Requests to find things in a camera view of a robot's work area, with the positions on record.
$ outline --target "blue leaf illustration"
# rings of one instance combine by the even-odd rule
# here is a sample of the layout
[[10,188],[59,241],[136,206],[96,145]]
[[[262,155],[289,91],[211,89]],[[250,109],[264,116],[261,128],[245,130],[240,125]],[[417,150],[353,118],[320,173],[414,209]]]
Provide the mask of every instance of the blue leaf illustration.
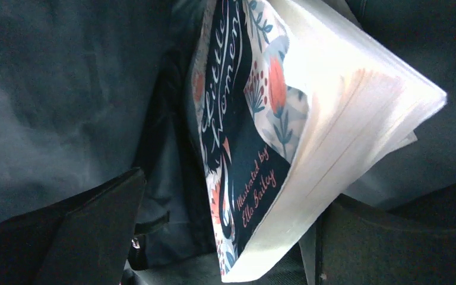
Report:
[[261,38],[259,37],[259,33],[256,33],[258,35],[258,45],[259,45],[259,51],[262,51],[262,47],[261,47]]
[[285,144],[289,143],[289,141],[291,140],[291,136],[293,135],[293,130],[289,131],[289,133],[286,135],[286,139],[285,139]]
[[286,114],[284,115],[284,130],[287,131],[287,125],[289,124],[289,112],[286,112]]
[[279,107],[277,109],[277,113],[274,113],[274,116],[277,118],[277,119],[280,119],[282,117],[282,113],[284,112],[284,107]]
[[230,264],[230,267],[233,267],[233,264],[235,264],[235,257],[230,252],[226,252],[226,259],[228,259],[228,263]]
[[267,137],[269,140],[274,140],[274,136],[270,134],[270,132],[267,129],[262,129],[261,132],[263,132],[263,135],[265,135],[265,137]]
[[268,41],[268,37],[267,37],[267,34],[266,34],[266,33],[263,33],[263,39],[265,39],[265,42],[270,43],[270,42]]
[[280,132],[278,131],[277,126],[275,126],[275,125],[274,125],[274,130],[275,130],[275,134],[277,135],[278,141],[282,142],[282,136],[280,135]]
[[253,111],[253,113],[256,114],[256,113],[258,113],[258,112],[260,112],[260,111],[263,111],[264,109],[265,109],[265,107],[263,107],[263,106],[257,107],[257,108]]
[[265,27],[263,27],[263,30],[265,31],[265,33],[269,33],[273,27],[273,25],[266,25]]

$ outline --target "book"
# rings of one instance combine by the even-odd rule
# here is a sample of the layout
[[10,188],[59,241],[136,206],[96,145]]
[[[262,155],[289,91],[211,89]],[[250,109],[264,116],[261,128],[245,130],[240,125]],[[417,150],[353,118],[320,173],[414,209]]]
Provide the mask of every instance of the book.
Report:
[[223,282],[265,274],[446,103],[319,1],[207,0],[186,89]]

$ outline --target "book cover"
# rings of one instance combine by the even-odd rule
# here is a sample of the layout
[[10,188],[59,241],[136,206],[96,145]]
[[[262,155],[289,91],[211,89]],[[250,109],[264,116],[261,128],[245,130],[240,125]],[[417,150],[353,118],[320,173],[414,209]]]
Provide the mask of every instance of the book cover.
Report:
[[222,275],[277,197],[308,115],[284,78],[289,40],[266,1],[207,1],[189,84]]

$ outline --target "floral illustration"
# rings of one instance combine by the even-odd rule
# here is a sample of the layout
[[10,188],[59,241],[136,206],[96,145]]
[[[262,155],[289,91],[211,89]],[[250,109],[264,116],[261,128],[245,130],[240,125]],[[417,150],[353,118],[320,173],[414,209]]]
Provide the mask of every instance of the floral illustration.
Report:
[[195,100],[195,103],[200,102],[202,99],[202,95],[204,92],[204,75],[201,74],[200,72],[195,72],[194,79],[193,79],[193,99]]
[[217,232],[214,232],[216,239],[216,250],[217,250],[217,259],[219,260],[219,271],[221,272],[221,276],[225,275],[230,271],[229,269],[225,269],[224,266],[224,250],[223,250],[223,240],[218,237]]
[[[287,87],[287,91],[289,92],[290,90],[292,89],[292,87]],[[302,91],[302,90],[297,90],[297,97],[298,97],[298,100],[302,100],[303,97],[304,97],[305,93]]]
[[259,51],[262,51],[261,37],[265,40],[267,44],[269,44],[270,41],[268,41],[267,34],[272,31],[273,25],[268,24],[268,20],[264,20],[263,23],[261,23],[261,20],[263,20],[263,9],[261,9],[261,11],[257,9],[259,1],[245,0],[245,3],[248,7],[247,16],[249,18],[249,21],[251,22],[251,35],[254,37],[256,31],[256,36],[258,37]]
[[219,190],[220,184],[219,182],[216,183],[214,189],[212,189],[212,198],[211,198],[211,216],[213,219],[214,224],[220,224],[220,215],[219,215]]
[[265,109],[263,104],[267,104],[267,97],[265,96],[265,89],[268,85],[268,79],[264,77],[263,70],[258,70],[258,63],[254,61],[253,70],[249,76],[244,94],[248,99],[249,107],[251,108],[251,115],[254,115]]
[[273,127],[278,141],[282,144],[283,156],[287,158],[286,144],[291,140],[293,130],[288,130],[289,112],[284,111],[287,86],[284,81],[282,66],[277,58],[271,58],[270,60],[268,77],[270,78],[270,106],[272,107],[274,116],[279,121],[279,126],[274,125]]
[[228,139],[224,139],[223,147],[224,147],[224,150],[226,150],[226,154],[228,155],[228,159],[231,160],[232,159],[232,155],[230,154],[230,144],[228,143]]

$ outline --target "orange flower illustration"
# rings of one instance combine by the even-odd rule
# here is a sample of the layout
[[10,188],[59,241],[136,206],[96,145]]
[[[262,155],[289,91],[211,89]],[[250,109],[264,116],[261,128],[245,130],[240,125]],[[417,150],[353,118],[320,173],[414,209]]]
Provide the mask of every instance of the orange flower illustration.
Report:
[[277,58],[270,59],[270,70],[268,71],[268,91],[270,97],[270,106],[276,117],[282,115],[286,105],[287,87],[284,80],[284,72]]
[[194,92],[193,92],[193,99],[195,102],[199,102],[200,98],[202,97],[202,92],[204,91],[204,75],[200,74],[199,72],[195,73],[194,77]]
[[230,144],[228,143],[228,139],[225,138],[223,142],[223,147],[226,150],[226,153],[228,154],[228,160],[232,160],[232,155],[230,154]]
[[211,199],[211,216],[213,219],[214,224],[220,224],[221,219],[219,215],[219,190],[221,185],[219,184],[220,182],[216,183],[216,186],[214,189],[212,189],[212,199]]

